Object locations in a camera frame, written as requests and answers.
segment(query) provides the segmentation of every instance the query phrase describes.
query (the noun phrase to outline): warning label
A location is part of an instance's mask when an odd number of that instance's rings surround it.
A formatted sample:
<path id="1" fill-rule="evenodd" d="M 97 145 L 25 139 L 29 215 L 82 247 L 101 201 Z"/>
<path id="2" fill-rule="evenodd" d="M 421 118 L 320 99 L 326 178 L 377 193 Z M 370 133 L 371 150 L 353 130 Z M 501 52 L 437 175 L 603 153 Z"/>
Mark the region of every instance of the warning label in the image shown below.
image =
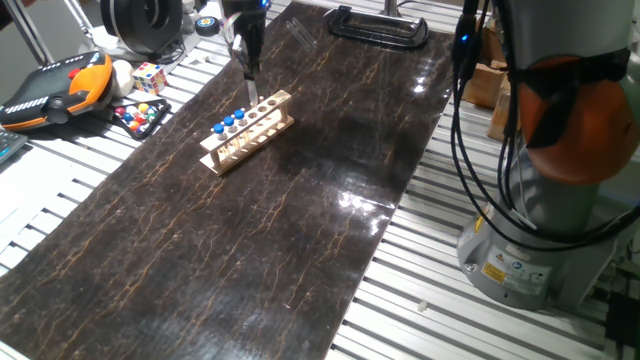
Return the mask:
<path id="1" fill-rule="evenodd" d="M 551 267 L 533 265 L 492 246 L 482 272 L 510 289 L 538 295 L 547 282 Z"/>

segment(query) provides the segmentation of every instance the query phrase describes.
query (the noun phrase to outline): dark tabletop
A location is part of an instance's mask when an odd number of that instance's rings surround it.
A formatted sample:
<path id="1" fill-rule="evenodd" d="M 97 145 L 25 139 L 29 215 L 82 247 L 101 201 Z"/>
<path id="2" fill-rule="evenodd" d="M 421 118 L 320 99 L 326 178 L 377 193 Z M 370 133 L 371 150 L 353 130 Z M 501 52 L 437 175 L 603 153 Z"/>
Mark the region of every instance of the dark tabletop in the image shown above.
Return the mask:
<path id="1" fill-rule="evenodd" d="M 291 4 L 258 90 L 295 124 L 218 178 L 199 159 L 248 103 L 235 63 L 0 278 L 31 359 L 322 359 L 447 101 L 451 35 L 416 51 L 328 34 Z M 318 40 L 305 52 L 296 17 Z"/>

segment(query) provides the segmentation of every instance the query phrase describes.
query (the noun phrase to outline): cardboard box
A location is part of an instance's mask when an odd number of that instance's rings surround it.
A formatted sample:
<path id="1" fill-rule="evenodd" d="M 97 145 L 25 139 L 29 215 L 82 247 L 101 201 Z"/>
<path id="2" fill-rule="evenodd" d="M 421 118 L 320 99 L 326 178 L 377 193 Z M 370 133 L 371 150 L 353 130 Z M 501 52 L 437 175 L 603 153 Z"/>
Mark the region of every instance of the cardboard box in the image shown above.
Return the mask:
<path id="1" fill-rule="evenodd" d="M 480 50 L 480 62 L 484 64 L 491 64 L 492 61 L 506 62 L 495 29 L 485 27 L 482 29 L 482 50 Z"/>
<path id="2" fill-rule="evenodd" d="M 473 78 L 464 89 L 462 100 L 490 109 L 495 108 L 500 86 L 506 78 L 505 72 L 496 69 L 505 66 L 506 64 L 499 61 L 493 61 L 491 67 L 477 64 Z"/>
<path id="3" fill-rule="evenodd" d="M 509 101 L 511 100 L 511 84 L 505 78 L 500 87 L 496 108 L 491 117 L 487 136 L 498 141 L 504 140 L 504 128 L 509 120 Z M 520 128 L 520 116 L 518 115 L 518 129 Z"/>

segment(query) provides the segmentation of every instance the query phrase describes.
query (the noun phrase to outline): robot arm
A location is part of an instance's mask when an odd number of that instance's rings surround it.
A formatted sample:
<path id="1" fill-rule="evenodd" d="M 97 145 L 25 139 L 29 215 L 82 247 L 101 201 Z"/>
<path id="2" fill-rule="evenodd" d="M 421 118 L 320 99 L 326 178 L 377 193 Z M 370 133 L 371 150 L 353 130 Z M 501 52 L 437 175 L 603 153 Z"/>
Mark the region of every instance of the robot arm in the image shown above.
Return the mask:
<path id="1" fill-rule="evenodd" d="M 221 0 L 223 35 L 229 54 L 242 66 L 251 105 L 258 104 L 255 77 L 260 72 L 269 0 Z"/>
<path id="2" fill-rule="evenodd" d="M 454 78 L 460 81 L 454 84 L 451 149 L 479 213 L 458 239 L 458 259 L 469 280 L 498 302 L 532 310 L 577 306 L 612 257 L 624 254 L 630 231 L 639 225 L 640 205 L 604 222 L 594 211 L 599 184 L 628 164 L 640 141 L 640 83 L 633 81 L 640 76 L 640 62 L 629 50 L 633 0 L 493 4 L 512 90 L 497 200 L 475 174 L 460 127 L 460 98 L 482 44 L 481 33 L 464 24 L 475 19 L 461 17 L 452 54 Z M 517 145 L 518 113 L 522 147 Z M 489 201 L 486 208 L 471 193 L 457 153 Z M 519 176 L 510 175 L 515 161 L 525 169 Z M 515 259 L 500 270 L 504 277 L 492 277 L 486 268 L 496 254 Z M 509 266 L 522 264 L 545 269 L 543 278 L 526 281 L 535 291 L 522 291 L 508 279 Z"/>

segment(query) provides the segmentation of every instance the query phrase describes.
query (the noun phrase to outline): black cable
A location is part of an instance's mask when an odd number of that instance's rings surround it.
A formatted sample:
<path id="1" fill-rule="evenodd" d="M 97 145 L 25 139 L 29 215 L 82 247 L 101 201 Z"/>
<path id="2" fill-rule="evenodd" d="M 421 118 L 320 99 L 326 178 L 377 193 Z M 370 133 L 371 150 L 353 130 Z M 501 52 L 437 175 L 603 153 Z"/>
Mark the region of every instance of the black cable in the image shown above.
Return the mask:
<path id="1" fill-rule="evenodd" d="M 524 248 L 524 249 L 528 249 L 528 250 L 533 250 L 533 251 L 539 251 L 539 252 L 562 252 L 562 251 L 568 251 L 568 250 L 574 250 L 574 249 L 579 249 L 582 247 L 586 247 L 586 246 L 590 246 L 590 245 L 594 245 L 600 242 L 604 242 L 604 241 L 609 241 L 610 240 L 610 234 L 609 233 L 605 233 L 604 236 L 598 237 L 596 239 L 593 240 L 586 240 L 586 241 L 582 241 L 582 242 L 578 242 L 578 243 L 574 243 L 572 245 L 567 245 L 567 246 L 562 246 L 562 247 L 537 247 L 537 246 L 531 246 L 531 245 L 527 245 L 524 244 L 520 241 L 514 240 L 511 237 L 509 237 L 507 234 L 505 234 L 504 232 L 502 232 L 492 221 L 491 219 L 489 219 L 489 217 L 484 213 L 484 210 L 481 208 L 480 204 L 478 204 L 477 200 L 475 199 L 475 196 L 473 195 L 473 193 L 471 192 L 471 189 L 469 188 L 469 185 L 467 184 L 466 178 L 464 177 L 464 174 L 462 172 L 462 167 L 460 166 L 460 161 L 458 159 L 457 156 L 457 150 L 456 150 L 456 135 L 458 136 L 459 140 L 462 140 L 462 132 L 460 129 L 460 101 L 462 98 L 462 90 L 458 90 L 458 76 L 457 74 L 454 73 L 454 91 L 453 91 L 453 97 L 454 97 L 454 114 L 453 114 L 453 121 L 452 121 L 452 131 L 451 131 L 451 152 L 452 152 L 452 156 L 453 156 L 453 162 L 456 168 L 456 171 L 458 173 L 458 177 L 460 178 L 460 181 L 462 183 L 462 186 L 465 190 L 465 192 L 467 193 L 467 195 L 469 196 L 469 199 L 471 200 L 471 203 L 473 204 L 474 208 L 476 209 L 476 211 L 478 211 L 478 213 L 480 214 L 480 216 L 485 220 L 485 222 L 487 223 L 487 225 L 489 225 L 499 236 L 501 236 L 503 239 L 505 239 L 507 242 Z M 465 155 L 465 152 L 463 150 L 464 146 L 461 146 L 461 153 L 463 154 L 463 157 Z M 471 170 L 470 172 L 472 172 L 472 177 L 473 177 L 473 170 L 472 167 L 469 166 L 470 164 L 467 164 L 467 167 L 469 168 L 469 170 Z M 636 207 L 634 210 L 632 210 L 631 212 L 629 212 L 628 214 L 620 217 L 619 219 L 616 219 L 619 221 L 620 226 L 622 226 L 623 228 L 628 227 L 629 225 L 631 225 L 633 222 L 635 222 L 635 220 L 637 220 L 637 218 L 640 216 L 640 207 Z"/>
<path id="2" fill-rule="evenodd" d="M 462 5 L 462 14 L 476 16 L 480 0 L 465 0 Z"/>
<path id="3" fill-rule="evenodd" d="M 506 10 L 504 8 L 504 3 L 501 4 L 502 5 L 502 13 L 506 13 Z M 483 16 L 481 17 L 481 23 L 484 23 L 484 17 L 486 15 L 486 11 L 487 11 L 487 4 L 485 4 L 484 8 L 483 8 Z M 513 67 L 513 59 L 511 58 L 511 55 L 513 54 L 513 51 L 510 51 L 507 59 L 508 59 L 508 63 L 512 64 L 511 68 Z M 460 101 L 461 101 L 461 97 L 462 97 L 462 92 L 464 91 L 464 87 L 466 85 L 466 81 L 468 81 L 468 79 L 470 78 L 466 78 L 466 79 L 462 79 L 460 80 L 461 83 L 461 87 L 460 89 L 458 89 L 458 79 L 459 79 L 459 69 L 460 69 L 460 59 L 457 59 L 455 56 L 453 57 L 454 60 L 454 84 L 453 84 L 453 92 L 454 92 L 454 118 L 453 118 L 453 122 L 452 122 L 452 129 L 451 129 L 451 149 L 452 149 L 452 156 L 454 159 L 454 164 L 456 167 L 456 171 L 458 172 L 458 176 L 460 177 L 460 181 L 465 189 L 465 191 L 467 192 L 467 195 L 469 196 L 469 199 L 471 200 L 471 202 L 473 203 L 474 207 L 476 208 L 476 210 L 480 213 L 480 215 L 484 218 L 484 220 L 487 222 L 487 224 L 489 224 L 489 226 L 501 237 L 503 237 L 506 241 L 516 245 L 516 246 L 520 246 L 522 248 L 526 248 L 526 249 L 530 249 L 530 250 L 535 250 L 535 251 L 543 251 L 543 252 L 558 252 L 558 251 L 567 251 L 567 250 L 572 250 L 572 249 L 577 249 L 577 248 L 581 248 L 584 246 L 589 246 L 589 245 L 593 245 L 602 241 L 608 241 L 610 240 L 611 236 L 616 235 L 617 233 L 620 232 L 620 230 L 628 227 L 629 225 L 631 225 L 635 220 L 637 220 L 640 217 L 640 206 L 634 208 L 634 210 L 630 211 L 629 213 L 614 219 L 608 223 L 604 223 L 601 224 L 587 232 L 585 232 L 584 234 L 580 234 L 579 236 L 573 236 L 573 237 L 558 237 L 555 234 L 545 234 L 541 231 L 535 231 L 527 226 L 522 225 L 521 223 L 519 223 L 518 221 L 513 220 L 510 216 L 508 216 L 504 210 L 498 206 L 497 203 L 495 203 L 495 200 L 493 200 L 493 198 L 488 194 L 488 192 L 486 191 L 486 189 L 484 188 L 483 184 L 481 183 L 481 181 L 478 179 L 477 174 L 475 173 L 475 171 L 473 170 L 473 165 L 471 164 L 471 161 L 468 158 L 468 155 L 466 153 L 466 149 L 464 147 L 464 142 L 462 140 L 462 131 L 460 129 L 460 113 L 459 113 L 459 108 L 460 108 Z M 510 82 L 512 83 L 512 94 L 517 92 L 514 92 L 513 89 L 515 89 L 515 82 L 514 79 L 510 78 Z M 513 148 L 515 147 L 515 127 L 517 126 L 516 123 L 514 123 L 515 119 L 517 118 L 517 97 L 512 95 L 512 101 L 510 103 L 511 104 L 515 104 L 516 106 L 510 106 L 509 109 L 509 118 L 510 118 L 510 123 L 507 124 L 507 128 L 505 129 L 505 136 L 507 137 L 507 139 L 511 138 L 514 139 L 513 142 L 511 142 L 511 147 L 510 147 L 510 151 L 513 151 Z M 465 163 L 469 169 L 469 172 L 471 174 L 471 177 L 473 178 L 474 182 L 476 183 L 476 185 L 478 186 L 478 188 L 480 189 L 480 191 L 483 193 L 483 195 L 487 198 L 487 200 L 489 201 L 489 203 L 503 216 L 505 217 L 505 219 L 507 219 L 509 222 L 511 222 L 515 227 L 517 227 L 518 229 L 529 233 L 532 236 L 535 237 L 542 237 L 545 238 L 547 240 L 550 241 L 555 241 L 555 242 L 559 242 L 559 243 L 564 243 L 567 240 L 581 240 L 584 239 L 582 241 L 578 241 L 578 242 L 574 242 L 572 245 L 568 245 L 568 246 L 564 246 L 564 247 L 555 247 L 555 248 L 540 248 L 540 247 L 535 247 L 535 246 L 530 246 L 530 245 L 526 245 L 523 243 L 520 243 L 519 241 L 516 241 L 514 239 L 511 239 L 510 237 L 508 237 L 506 234 L 504 234 L 500 229 L 498 229 L 496 227 L 496 225 L 491 222 L 491 220 L 486 216 L 486 214 L 484 213 L 484 211 L 482 210 L 482 208 L 480 207 L 480 205 L 477 203 L 477 201 L 475 200 L 475 196 L 471 193 L 471 190 L 468 187 L 468 184 L 466 182 L 466 179 L 464 177 L 464 174 L 462 172 L 462 168 L 460 166 L 459 163 L 459 159 L 457 156 L 457 151 L 456 151 L 456 135 L 458 136 L 458 141 L 459 141 L 459 146 L 460 146 L 460 151 L 463 155 L 463 158 L 465 160 Z M 602 232 L 600 234 L 596 234 L 593 236 L 585 236 L 585 235 L 591 235 L 591 234 L 595 234 L 596 231 L 599 231 L 600 229 L 604 229 L 602 230 Z"/>
<path id="4" fill-rule="evenodd" d="M 503 34 L 504 34 L 504 46 L 506 48 L 506 54 L 505 54 L 505 60 L 507 62 L 507 68 L 509 69 L 516 69 L 516 64 L 515 64 L 515 60 L 513 58 L 513 54 L 514 54 L 514 49 L 513 49 L 513 39 L 511 38 L 512 32 L 511 32 L 511 24 L 509 23 L 508 19 L 507 19 L 507 8 L 506 5 L 503 1 L 501 0 L 496 0 L 496 7 L 498 8 L 498 13 L 500 15 L 500 24 L 502 25 L 503 28 Z M 500 189 L 500 197 L 502 198 L 502 201 L 507 205 L 507 207 L 509 209 L 515 209 L 515 204 L 513 204 L 513 201 L 511 199 L 511 193 L 510 193 L 510 165 L 511 165 L 511 158 L 513 156 L 512 153 L 512 149 L 509 146 L 509 141 L 510 141 L 510 137 L 513 135 L 515 136 L 515 130 L 516 125 L 512 124 L 512 122 L 517 122 L 517 117 L 518 117 L 518 97 L 517 95 L 514 96 L 514 94 L 517 94 L 517 84 L 514 81 L 514 79 L 512 77 L 509 78 L 509 84 L 511 86 L 511 97 L 509 99 L 509 113 L 508 113 L 508 118 L 507 118 L 507 126 L 505 127 L 504 130 L 504 140 L 503 140 L 503 146 L 506 144 L 509 147 L 509 151 L 507 151 L 507 166 L 504 169 L 505 174 L 504 174 L 504 178 L 498 177 L 498 187 Z M 500 169 L 500 173 L 502 173 L 502 165 L 503 165 L 503 161 L 504 159 L 501 157 L 499 159 L 499 169 Z"/>
<path id="5" fill-rule="evenodd" d="M 398 5 L 396 5 L 396 9 L 398 9 L 398 8 L 399 8 L 400 6 L 402 6 L 402 5 L 410 4 L 410 3 L 414 3 L 414 4 L 424 4 L 424 3 L 423 3 L 423 2 L 421 2 L 421 1 L 406 0 L 406 1 L 403 1 L 403 2 L 399 3 Z"/>
<path id="6" fill-rule="evenodd" d="M 513 150 L 515 147 L 515 142 L 516 142 L 516 134 L 512 134 L 509 137 L 509 150 L 507 151 L 507 165 L 505 166 L 504 169 L 504 190 L 505 193 L 507 194 L 507 198 L 505 199 L 507 204 L 509 204 L 509 206 L 511 207 L 511 209 L 515 209 L 516 205 L 513 202 L 513 198 L 511 197 L 511 162 L 513 161 Z"/>
<path id="7" fill-rule="evenodd" d="M 505 194 L 504 191 L 504 185 L 502 184 L 502 168 L 503 168 L 503 162 L 504 162 L 504 155 L 505 155 L 505 151 L 507 150 L 507 143 L 508 143 L 508 138 L 505 136 L 504 139 L 502 140 L 502 146 L 500 147 L 500 157 L 498 158 L 498 193 L 500 194 L 500 198 L 502 199 L 502 201 L 504 201 L 507 204 L 507 207 L 509 207 L 509 204 L 506 202 L 507 199 L 507 195 Z"/>

